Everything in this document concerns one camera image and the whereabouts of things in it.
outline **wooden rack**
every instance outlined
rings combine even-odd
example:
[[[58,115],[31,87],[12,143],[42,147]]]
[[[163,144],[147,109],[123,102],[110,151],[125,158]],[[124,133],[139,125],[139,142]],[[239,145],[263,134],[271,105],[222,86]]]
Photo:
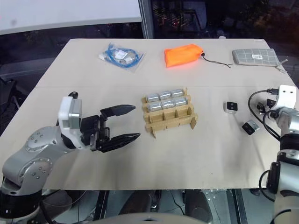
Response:
[[[184,97],[187,98],[188,104],[154,112],[148,112],[146,98],[142,98],[143,118],[147,132],[151,132],[156,138],[156,131],[170,127],[190,124],[193,129],[198,121],[198,115],[194,112],[191,96],[187,95],[186,88],[184,89]]]

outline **floor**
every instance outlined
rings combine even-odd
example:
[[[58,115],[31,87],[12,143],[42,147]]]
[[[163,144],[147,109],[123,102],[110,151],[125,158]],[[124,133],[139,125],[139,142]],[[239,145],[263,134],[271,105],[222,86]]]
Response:
[[[203,191],[210,205],[214,224],[232,223],[230,220],[226,190],[206,189]],[[106,217],[116,216],[132,193],[133,191],[110,191]],[[182,207],[183,211],[185,211],[181,191],[172,190],[172,193],[176,203]],[[273,203],[268,201],[262,195],[255,196],[251,194],[249,189],[242,189],[242,195],[248,223],[270,223],[273,214]],[[85,220],[94,209],[97,196],[97,191],[88,191],[80,200],[80,205],[76,203],[69,211],[61,214],[55,218],[55,220],[64,224],[72,224]],[[182,215],[180,208],[175,205],[168,190],[162,191],[159,212]]]

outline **blue cable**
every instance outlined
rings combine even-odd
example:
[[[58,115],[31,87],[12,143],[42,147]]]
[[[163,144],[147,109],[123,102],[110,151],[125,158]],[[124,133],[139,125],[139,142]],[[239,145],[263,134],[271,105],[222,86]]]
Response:
[[[109,44],[108,46],[108,50],[105,51],[105,53],[108,55],[108,61],[111,62],[112,64],[118,66],[118,67],[121,67],[121,68],[131,68],[135,65],[137,65],[140,61],[141,58],[139,58],[138,54],[136,51],[132,50],[132,49],[126,49],[126,48],[115,48],[115,49],[112,49],[113,48],[113,45],[112,44]],[[131,62],[130,64],[122,64],[122,63],[119,63],[118,61],[115,60],[114,56],[113,56],[113,53],[116,52],[116,51],[119,51],[119,50],[122,50],[126,53],[133,53],[135,54],[135,59],[133,62]]]

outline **table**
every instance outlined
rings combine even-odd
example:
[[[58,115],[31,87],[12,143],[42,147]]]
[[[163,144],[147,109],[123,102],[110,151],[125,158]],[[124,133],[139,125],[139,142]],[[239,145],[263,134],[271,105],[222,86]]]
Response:
[[[38,29],[141,22],[138,0],[0,0],[0,35]]]
[[[146,53],[135,73],[98,59],[98,54],[110,42]],[[62,97],[77,91],[83,100],[83,117],[113,105],[135,105],[136,109],[129,114],[109,118],[107,126],[111,136],[136,132],[141,136],[124,148],[106,154],[78,150],[62,157],[45,188],[257,187],[261,173],[276,160],[279,143],[261,124],[261,129],[251,136],[242,130],[246,121],[255,120],[247,108],[248,97],[255,91],[281,84],[293,85],[293,82],[273,67],[232,65],[229,69],[202,59],[167,69],[164,49],[188,43],[201,46],[207,59],[224,63],[233,63],[233,49],[269,47],[265,40],[254,39],[70,40],[1,136],[1,167],[33,131],[54,125]],[[182,87],[188,88],[199,115],[196,127],[192,130],[185,125],[159,131],[154,139],[144,128],[141,98]],[[273,96],[261,94],[256,99],[267,98]],[[235,115],[223,111],[226,101],[238,103],[239,111]],[[274,123],[269,121],[269,124],[279,131]]]

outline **orange bag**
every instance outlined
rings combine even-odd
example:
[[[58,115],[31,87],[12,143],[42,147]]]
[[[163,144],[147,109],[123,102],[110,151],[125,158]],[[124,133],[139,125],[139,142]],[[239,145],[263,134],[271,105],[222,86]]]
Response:
[[[165,49],[164,52],[166,67],[169,68],[171,66],[198,60],[203,50],[196,44],[188,44],[173,49]]]

